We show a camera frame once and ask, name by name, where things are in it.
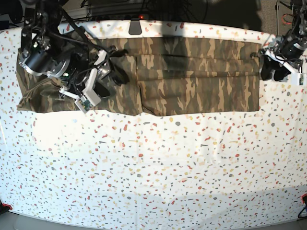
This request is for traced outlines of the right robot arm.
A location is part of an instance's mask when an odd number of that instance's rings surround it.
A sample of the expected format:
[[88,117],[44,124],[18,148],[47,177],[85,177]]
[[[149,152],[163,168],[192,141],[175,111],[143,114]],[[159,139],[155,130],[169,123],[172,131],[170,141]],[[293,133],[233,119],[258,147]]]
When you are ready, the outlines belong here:
[[20,110],[48,113],[98,106],[111,92],[108,81],[128,82],[111,59],[125,55],[116,46],[90,41],[64,10],[63,0],[27,0],[18,56]]

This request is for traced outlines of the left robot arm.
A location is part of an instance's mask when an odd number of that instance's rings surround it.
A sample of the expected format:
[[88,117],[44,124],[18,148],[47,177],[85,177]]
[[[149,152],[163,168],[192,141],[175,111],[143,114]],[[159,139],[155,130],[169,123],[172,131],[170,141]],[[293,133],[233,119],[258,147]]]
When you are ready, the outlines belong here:
[[285,34],[270,35],[258,52],[260,79],[307,85],[307,2],[278,0],[275,5],[277,29]]

